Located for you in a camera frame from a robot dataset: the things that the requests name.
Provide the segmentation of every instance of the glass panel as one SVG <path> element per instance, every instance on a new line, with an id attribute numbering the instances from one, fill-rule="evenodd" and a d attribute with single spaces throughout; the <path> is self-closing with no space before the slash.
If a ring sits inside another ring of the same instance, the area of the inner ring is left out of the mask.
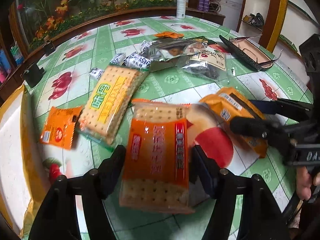
<path id="1" fill-rule="evenodd" d="M 78 24 L 128 9 L 170 6 L 174 0 L 17 0 L 20 24 L 31 49 Z"/>

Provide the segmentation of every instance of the yellow label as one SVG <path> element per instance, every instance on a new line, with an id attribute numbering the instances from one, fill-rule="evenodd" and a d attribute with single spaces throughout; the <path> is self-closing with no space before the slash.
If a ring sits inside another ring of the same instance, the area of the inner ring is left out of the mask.
<path id="1" fill-rule="evenodd" d="M 105 123 L 108 118 L 111 108 L 124 84 L 126 77 L 118 77 L 116 82 L 113 84 L 102 83 L 91 102 L 91 108 L 102 109 L 98 117 L 98 122 Z"/>

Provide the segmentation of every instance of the hand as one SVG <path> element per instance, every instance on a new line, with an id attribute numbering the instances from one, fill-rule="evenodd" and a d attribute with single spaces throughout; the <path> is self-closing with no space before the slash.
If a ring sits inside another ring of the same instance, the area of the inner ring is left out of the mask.
<path id="1" fill-rule="evenodd" d="M 301 200 L 309 200 L 311 197 L 310 187 L 320 185 L 320 173 L 318 173 L 313 181 L 306 167 L 297 168 L 297 194 Z"/>

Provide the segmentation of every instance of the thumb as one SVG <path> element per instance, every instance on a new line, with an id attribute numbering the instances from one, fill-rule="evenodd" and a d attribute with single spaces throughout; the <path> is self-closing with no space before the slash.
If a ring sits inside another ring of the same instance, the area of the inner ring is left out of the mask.
<path id="1" fill-rule="evenodd" d="M 319 186 L 320 185 L 320 172 L 314 177 L 313 185 Z"/>

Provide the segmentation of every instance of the purple bottle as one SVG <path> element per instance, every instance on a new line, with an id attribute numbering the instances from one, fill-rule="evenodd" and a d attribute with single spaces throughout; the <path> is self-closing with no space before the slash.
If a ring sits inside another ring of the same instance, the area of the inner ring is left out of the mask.
<path id="1" fill-rule="evenodd" d="M 199 0 L 199 3 L 198 3 L 198 10 L 199 11 L 203 11 L 203 5 L 204 5 L 204 0 Z"/>
<path id="2" fill-rule="evenodd" d="M 209 11 L 210 0 L 204 0 L 203 11 Z"/>

